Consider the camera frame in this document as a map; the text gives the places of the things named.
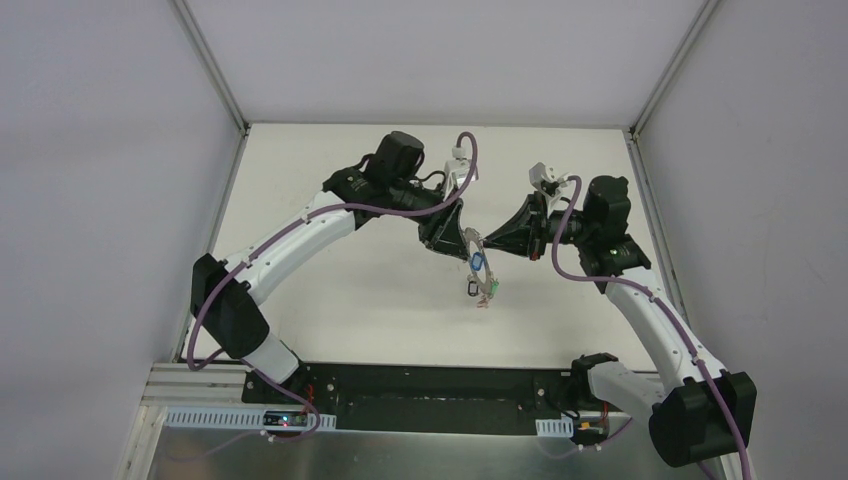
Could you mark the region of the blue key tag with key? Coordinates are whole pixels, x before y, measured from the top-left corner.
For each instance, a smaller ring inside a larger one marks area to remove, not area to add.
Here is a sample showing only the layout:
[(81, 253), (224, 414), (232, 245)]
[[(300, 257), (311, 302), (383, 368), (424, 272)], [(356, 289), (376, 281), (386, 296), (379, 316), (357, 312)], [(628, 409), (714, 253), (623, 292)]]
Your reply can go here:
[(474, 252), (469, 260), (472, 271), (480, 271), (485, 265), (485, 256), (482, 252)]

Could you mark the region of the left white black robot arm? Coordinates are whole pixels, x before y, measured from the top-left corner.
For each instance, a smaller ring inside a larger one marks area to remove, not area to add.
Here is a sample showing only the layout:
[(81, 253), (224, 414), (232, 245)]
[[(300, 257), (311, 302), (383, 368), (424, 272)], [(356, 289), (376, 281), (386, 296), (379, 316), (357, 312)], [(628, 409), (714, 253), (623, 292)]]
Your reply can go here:
[(424, 186), (418, 170), (425, 147), (402, 131), (385, 135), (376, 150), (334, 172), (321, 190), (277, 232), (217, 259), (195, 261), (185, 359), (198, 371), (220, 355), (266, 376), (266, 389), (281, 404), (297, 402), (305, 378), (301, 360), (278, 338), (261, 305), (300, 266), (335, 241), (382, 216), (407, 218), (419, 239), (435, 253), (464, 259), (458, 219), (462, 195), (478, 177), (479, 148), (470, 132), (459, 134), (452, 158), (438, 171), (442, 182)]

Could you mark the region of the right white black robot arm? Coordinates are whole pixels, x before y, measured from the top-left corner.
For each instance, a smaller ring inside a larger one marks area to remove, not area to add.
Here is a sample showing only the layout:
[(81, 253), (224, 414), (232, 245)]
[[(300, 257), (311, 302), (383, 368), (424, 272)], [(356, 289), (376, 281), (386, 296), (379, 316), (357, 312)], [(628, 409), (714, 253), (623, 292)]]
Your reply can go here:
[(551, 254), (563, 278), (592, 283), (625, 317), (649, 354), (654, 384), (610, 354), (576, 360), (569, 400), (583, 410), (607, 402), (644, 426), (671, 467), (735, 453), (741, 475), (753, 476), (747, 452), (757, 389), (745, 372), (730, 372), (697, 339), (668, 299), (647, 255), (628, 234), (631, 202), (624, 177), (578, 176), (533, 181), (534, 193), (483, 245), (540, 259)]

